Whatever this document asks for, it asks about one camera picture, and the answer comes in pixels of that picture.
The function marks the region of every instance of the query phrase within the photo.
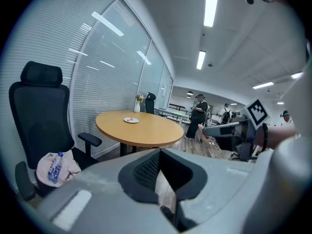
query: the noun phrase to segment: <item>chair armrest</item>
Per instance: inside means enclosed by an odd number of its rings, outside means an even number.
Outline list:
[[[19,193],[24,200],[29,201],[36,196],[35,187],[28,176],[25,161],[22,161],[15,166],[15,180]]]
[[[102,140],[101,139],[99,139],[98,137],[95,137],[94,135],[88,134],[88,133],[78,134],[78,138],[82,139],[87,144],[93,145],[95,147],[97,147],[100,144],[102,144]]]

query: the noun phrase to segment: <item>water bottle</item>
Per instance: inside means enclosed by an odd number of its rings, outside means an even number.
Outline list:
[[[62,157],[63,153],[59,152],[58,155],[52,161],[48,172],[48,178],[53,182],[56,183],[58,181],[59,172],[62,167]]]

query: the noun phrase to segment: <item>office chair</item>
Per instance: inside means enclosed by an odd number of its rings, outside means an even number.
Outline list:
[[[148,92],[148,95],[145,99],[145,107],[146,107],[146,112],[148,114],[155,114],[154,113],[154,100],[156,99],[156,96],[150,92]]]
[[[91,145],[99,146],[102,143],[99,138],[88,133],[78,134],[85,141],[86,153],[73,148],[74,140],[67,123],[69,89],[61,85],[62,70],[30,61],[24,67],[20,80],[11,85],[9,100],[28,167],[36,169],[40,159],[47,153],[68,150],[72,150],[74,160],[82,170],[98,163],[91,157]],[[32,199],[36,193],[45,196],[54,189],[41,183],[36,172],[39,188],[34,187],[24,161],[16,165],[15,178],[25,200]]]

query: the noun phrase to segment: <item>cap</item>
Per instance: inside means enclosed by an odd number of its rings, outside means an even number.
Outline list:
[[[285,110],[284,112],[283,112],[283,117],[285,116],[285,115],[289,115],[289,113],[288,113],[288,111],[287,110]]]

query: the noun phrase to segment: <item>flower vase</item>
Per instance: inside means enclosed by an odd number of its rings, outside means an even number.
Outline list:
[[[139,101],[139,100],[136,100],[134,112],[135,112],[135,113],[139,113],[140,110],[141,110],[141,109],[140,109],[140,101]]]

